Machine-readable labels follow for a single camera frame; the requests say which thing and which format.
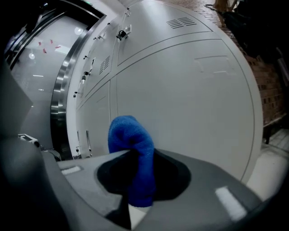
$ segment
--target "blue towel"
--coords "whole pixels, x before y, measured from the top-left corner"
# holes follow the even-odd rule
[[[109,152],[134,149],[139,153],[138,171],[128,189],[129,204],[148,207],[153,204],[154,143],[144,127],[130,115],[115,118],[108,132]]]

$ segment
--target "brick wall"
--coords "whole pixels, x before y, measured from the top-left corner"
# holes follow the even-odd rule
[[[256,78],[262,100],[264,125],[282,117],[285,114],[284,94],[282,92],[279,77],[276,73],[274,66],[272,64],[264,63],[259,57],[257,59],[254,59],[246,55],[243,49],[238,45],[238,42],[234,35],[231,33],[231,31],[226,27],[222,27],[217,13],[210,10],[209,8],[204,7],[204,4],[213,4],[214,0],[162,1],[186,7],[199,13],[200,15],[220,27],[235,42],[235,44],[244,54]]]

